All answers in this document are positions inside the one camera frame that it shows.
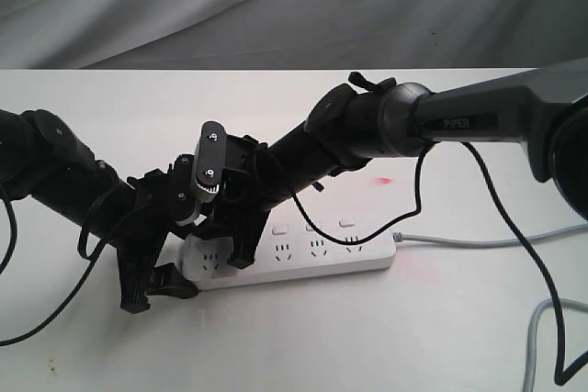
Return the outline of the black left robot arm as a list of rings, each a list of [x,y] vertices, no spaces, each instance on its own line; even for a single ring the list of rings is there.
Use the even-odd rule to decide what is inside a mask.
[[[120,306],[146,311],[151,296],[198,294],[173,263],[158,264],[168,235],[195,232],[198,203],[191,192],[193,155],[166,171],[122,180],[98,160],[58,116],[43,109],[1,113],[1,186],[9,200],[28,196],[97,236],[117,255]]]

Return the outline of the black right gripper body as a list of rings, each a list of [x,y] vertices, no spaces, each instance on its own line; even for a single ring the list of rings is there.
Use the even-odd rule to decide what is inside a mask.
[[[291,171],[294,136],[271,145],[249,136],[227,134],[226,164],[219,193],[209,202],[209,217],[232,217],[238,222],[254,212],[266,213],[289,198],[280,171]]]

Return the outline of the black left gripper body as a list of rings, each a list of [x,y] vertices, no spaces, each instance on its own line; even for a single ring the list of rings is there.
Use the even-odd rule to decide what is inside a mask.
[[[83,259],[95,262],[107,244],[116,249],[120,307],[131,314],[150,308],[148,278],[173,230],[166,211],[168,184],[158,169],[118,182],[91,204],[82,224],[77,251]]]

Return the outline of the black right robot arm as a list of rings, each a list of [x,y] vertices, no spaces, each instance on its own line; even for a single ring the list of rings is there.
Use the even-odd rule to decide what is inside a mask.
[[[220,194],[195,235],[230,237],[230,264],[254,261],[270,210],[324,176],[376,158],[421,155],[444,141],[522,145],[534,178],[553,181],[587,213],[587,62],[579,59],[433,92],[418,83],[373,84],[353,73],[272,144],[227,139]]]

